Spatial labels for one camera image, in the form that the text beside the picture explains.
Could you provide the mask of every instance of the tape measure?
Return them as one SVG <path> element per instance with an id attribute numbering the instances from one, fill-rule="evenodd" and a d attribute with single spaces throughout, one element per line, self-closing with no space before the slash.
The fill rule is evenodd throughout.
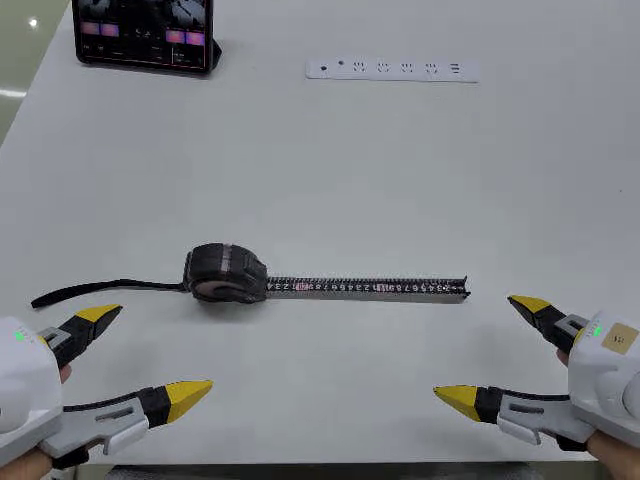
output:
<path id="1" fill-rule="evenodd" d="M 459 303 L 469 296 L 467 278 L 270 277 L 258 257 L 238 245 L 210 243 L 187 255 L 181 283 L 120 279 L 62 288 L 33 302 L 41 308 L 99 290 L 137 288 L 191 292 L 205 302 L 256 303 L 267 298 L 318 298 Z"/>

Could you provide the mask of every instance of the power strip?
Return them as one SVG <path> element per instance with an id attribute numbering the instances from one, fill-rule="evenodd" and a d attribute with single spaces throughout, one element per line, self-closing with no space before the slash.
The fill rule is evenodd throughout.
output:
<path id="1" fill-rule="evenodd" d="M 478 67 L 470 62 L 392 62 L 383 58 L 336 57 L 307 61 L 307 78 L 408 82 L 478 83 Z"/>

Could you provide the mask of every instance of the black wrist strap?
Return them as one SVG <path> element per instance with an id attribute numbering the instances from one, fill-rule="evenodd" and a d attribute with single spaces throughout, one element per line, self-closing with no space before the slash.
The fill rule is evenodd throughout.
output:
<path id="1" fill-rule="evenodd" d="M 110 282 L 84 283 L 73 287 L 61 288 L 54 292 L 47 293 L 31 302 L 33 308 L 48 307 L 58 302 L 68 300 L 73 297 L 85 295 L 87 293 L 107 290 L 109 288 L 140 288 L 150 290 L 173 290 L 175 292 L 186 292 L 187 289 L 182 283 L 155 283 L 142 282 L 140 280 L 112 280 Z"/>

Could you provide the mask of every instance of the power outlet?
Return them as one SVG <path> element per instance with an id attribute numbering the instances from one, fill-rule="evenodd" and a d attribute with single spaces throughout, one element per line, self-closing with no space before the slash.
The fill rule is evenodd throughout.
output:
<path id="1" fill-rule="evenodd" d="M 471 62 L 399 62 L 383 58 L 336 57 L 309 60 L 307 78 L 333 80 L 388 80 L 477 83 L 478 68 Z"/>

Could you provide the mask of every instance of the floor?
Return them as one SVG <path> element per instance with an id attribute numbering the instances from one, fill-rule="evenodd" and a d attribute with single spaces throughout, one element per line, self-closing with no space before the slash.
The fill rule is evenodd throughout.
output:
<path id="1" fill-rule="evenodd" d="M 0 145 L 66 6 L 67 0 L 0 0 Z M 544 463 L 535 468 L 547 479 L 607 478 L 596 464 Z M 76 478 L 104 478 L 105 473 L 102 467 L 85 466 Z"/>

